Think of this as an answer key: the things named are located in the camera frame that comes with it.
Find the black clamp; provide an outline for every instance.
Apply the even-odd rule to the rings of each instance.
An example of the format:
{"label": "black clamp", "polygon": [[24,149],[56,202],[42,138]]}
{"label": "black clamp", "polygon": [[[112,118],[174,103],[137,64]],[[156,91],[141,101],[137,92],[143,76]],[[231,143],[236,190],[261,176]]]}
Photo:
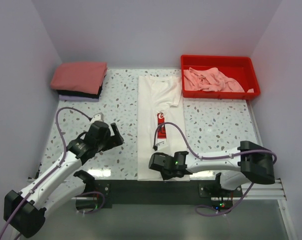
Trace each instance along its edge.
{"label": "black clamp", "polygon": [[[241,141],[237,148],[241,152],[251,150],[270,151],[260,145],[250,141]],[[273,166],[273,156],[270,153],[251,153],[241,155],[241,161],[237,163],[241,168],[241,173],[256,184],[270,185],[276,182]]]}
{"label": "black clamp", "polygon": [[74,153],[78,159],[81,159],[83,165],[97,153],[110,150],[124,143],[117,125],[112,123],[111,128],[114,132],[113,136],[111,136],[108,124],[102,121],[95,121],[91,124],[89,131],[81,133],[69,143],[67,150]]}
{"label": "black clamp", "polygon": [[187,151],[177,151],[174,156],[170,156],[162,152],[156,152],[151,156],[149,169],[160,172],[163,180],[190,175],[192,173],[186,170],[186,156],[188,154]]}

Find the pink t-shirt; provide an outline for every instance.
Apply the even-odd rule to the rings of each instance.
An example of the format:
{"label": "pink t-shirt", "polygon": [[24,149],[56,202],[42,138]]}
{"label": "pink t-shirt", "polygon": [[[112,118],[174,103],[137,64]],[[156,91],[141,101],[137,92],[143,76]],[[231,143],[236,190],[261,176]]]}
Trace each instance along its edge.
{"label": "pink t-shirt", "polygon": [[106,62],[67,62],[56,70],[51,81],[54,90],[97,94],[107,72]]}

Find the clothing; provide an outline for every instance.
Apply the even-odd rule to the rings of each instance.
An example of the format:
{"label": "clothing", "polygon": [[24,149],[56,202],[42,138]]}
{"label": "clothing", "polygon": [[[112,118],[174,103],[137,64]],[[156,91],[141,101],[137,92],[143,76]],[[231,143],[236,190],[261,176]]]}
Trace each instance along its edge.
{"label": "clothing", "polygon": [[54,90],[67,90],[97,94],[107,72],[106,62],[62,63],[51,81]]}
{"label": "clothing", "polygon": [[69,90],[56,90],[59,95],[63,96],[72,96],[72,97],[81,97],[89,99],[98,99],[102,91],[102,85],[99,87],[97,94],[89,94],[80,91],[69,91]]}
{"label": "clothing", "polygon": [[71,101],[71,102],[91,102],[91,103],[99,102],[98,98],[89,98],[89,97],[81,97],[81,96],[59,95],[59,99],[62,101]]}
{"label": "clothing", "polygon": [[208,70],[195,70],[192,67],[183,71],[184,88],[187,91],[244,93],[242,86],[231,77],[225,76],[216,67]]}
{"label": "clothing", "polygon": [[[153,150],[153,141],[158,126],[158,114],[162,113],[165,122],[177,124],[185,133],[182,84],[180,77],[139,76],[137,101],[137,179],[139,181],[160,181],[161,174],[149,169]],[[171,125],[165,126],[165,139],[158,138],[157,143],[164,143],[159,152],[174,155],[186,151],[187,146],[180,133]],[[188,181],[188,175],[174,178],[176,181]]]}

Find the white wall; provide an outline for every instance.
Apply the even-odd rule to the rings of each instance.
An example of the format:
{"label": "white wall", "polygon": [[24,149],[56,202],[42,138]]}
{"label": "white wall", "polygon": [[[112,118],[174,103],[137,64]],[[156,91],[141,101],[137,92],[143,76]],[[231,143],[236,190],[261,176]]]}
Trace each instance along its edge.
{"label": "white wall", "polygon": [[60,63],[32,2],[1,0],[0,230],[6,193],[37,171],[58,102],[49,81]]}
{"label": "white wall", "polygon": [[250,56],[281,0],[32,0],[61,59],[178,67],[182,54]]}
{"label": "white wall", "polygon": [[302,0],[283,0],[252,55],[263,144],[278,154],[289,210],[302,240]]}

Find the stack of folded clothes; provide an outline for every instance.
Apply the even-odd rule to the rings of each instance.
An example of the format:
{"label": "stack of folded clothes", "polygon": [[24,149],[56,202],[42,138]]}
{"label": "stack of folded clothes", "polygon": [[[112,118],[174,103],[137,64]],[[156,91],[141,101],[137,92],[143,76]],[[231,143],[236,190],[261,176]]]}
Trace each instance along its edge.
{"label": "stack of folded clothes", "polygon": [[55,70],[50,86],[60,100],[98,102],[106,73],[106,62],[63,63]]}

